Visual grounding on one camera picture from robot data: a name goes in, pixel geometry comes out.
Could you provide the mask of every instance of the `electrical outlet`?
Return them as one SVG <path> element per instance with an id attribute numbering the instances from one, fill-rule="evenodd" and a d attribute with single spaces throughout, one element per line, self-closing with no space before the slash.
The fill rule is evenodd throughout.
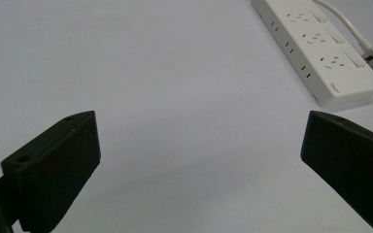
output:
<path id="1" fill-rule="evenodd" d="M 253 7 L 322 107 L 373 96 L 373 70 L 311 0 L 253 0 Z"/>

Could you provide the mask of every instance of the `power strip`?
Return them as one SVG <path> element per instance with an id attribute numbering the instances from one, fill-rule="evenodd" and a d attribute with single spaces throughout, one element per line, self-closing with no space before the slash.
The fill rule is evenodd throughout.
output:
<path id="1" fill-rule="evenodd" d="M 311 0 L 253 0 L 253 7 L 322 107 L 373 96 L 373 70 Z"/>

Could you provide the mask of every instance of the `power cord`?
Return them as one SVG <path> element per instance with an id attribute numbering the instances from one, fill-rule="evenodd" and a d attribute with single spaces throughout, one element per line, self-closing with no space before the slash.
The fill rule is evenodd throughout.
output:
<path id="1" fill-rule="evenodd" d="M 364 58 L 368 65 L 371 66 L 371 68 L 373 69 L 373 45 L 358 32 L 358 30 L 353 26 L 353 24 L 338 9 L 336 9 L 329 3 L 325 2 L 324 0 L 312 1 L 327 8 L 345 24 L 345 26 L 350 30 L 353 36 L 358 40 L 359 46 L 364 50 L 362 58 Z"/>

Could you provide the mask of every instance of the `power strip switch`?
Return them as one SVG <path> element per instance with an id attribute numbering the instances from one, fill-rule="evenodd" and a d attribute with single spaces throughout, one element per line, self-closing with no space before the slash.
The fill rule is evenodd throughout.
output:
<path id="1" fill-rule="evenodd" d="M 311 0 L 252 5 L 321 107 L 373 96 L 373 70 Z"/>

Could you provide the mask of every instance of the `white surface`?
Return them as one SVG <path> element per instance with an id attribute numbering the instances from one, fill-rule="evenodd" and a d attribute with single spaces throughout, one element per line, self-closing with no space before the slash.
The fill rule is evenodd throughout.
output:
<path id="1" fill-rule="evenodd" d="M 373 1 L 330 2 L 373 43 Z M 0 1 L 0 161 L 86 110 L 102 161 L 54 232 L 373 232 L 302 163 L 320 108 L 247 0 Z M 327 112 L 373 131 L 373 98 Z"/>
<path id="2" fill-rule="evenodd" d="M 373 96 L 373 70 L 316 3 L 253 0 L 252 5 L 320 106 L 351 104 Z"/>

